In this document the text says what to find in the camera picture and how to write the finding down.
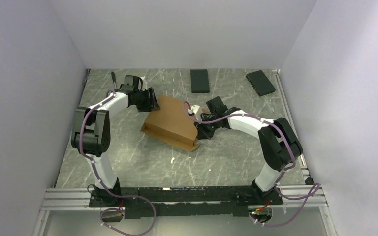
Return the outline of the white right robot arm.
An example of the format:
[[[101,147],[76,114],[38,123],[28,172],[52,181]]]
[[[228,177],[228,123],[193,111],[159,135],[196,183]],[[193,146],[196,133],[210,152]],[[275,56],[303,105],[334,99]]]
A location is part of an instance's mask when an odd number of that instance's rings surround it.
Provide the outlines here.
[[[198,105],[184,102],[183,108],[197,128],[197,138],[210,139],[219,128],[241,131],[260,142],[265,164],[252,181],[252,199],[263,204],[284,173],[296,165],[303,148],[291,125],[285,118],[266,119],[249,114],[238,107],[227,107],[219,96],[206,103],[205,113]]]

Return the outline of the brown cardboard box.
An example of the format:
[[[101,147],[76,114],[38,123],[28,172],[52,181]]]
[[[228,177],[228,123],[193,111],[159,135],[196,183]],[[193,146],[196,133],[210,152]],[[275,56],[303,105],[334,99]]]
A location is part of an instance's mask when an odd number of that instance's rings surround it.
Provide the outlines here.
[[[187,105],[166,95],[161,95],[158,103],[160,110],[149,112],[141,131],[173,147],[190,152],[196,150],[200,146],[197,143],[198,131],[194,121],[183,110]]]

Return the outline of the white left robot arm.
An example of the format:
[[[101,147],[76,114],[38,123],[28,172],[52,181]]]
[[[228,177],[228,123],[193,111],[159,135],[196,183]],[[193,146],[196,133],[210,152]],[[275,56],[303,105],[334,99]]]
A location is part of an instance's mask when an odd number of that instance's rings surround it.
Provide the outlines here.
[[[118,112],[135,106],[139,112],[160,109],[154,89],[144,78],[125,75],[118,85],[111,74],[114,89],[104,99],[89,107],[78,107],[74,113],[71,145],[86,159],[94,176],[93,197],[114,207],[121,202],[122,193],[118,177],[107,156],[111,143],[110,120]]]

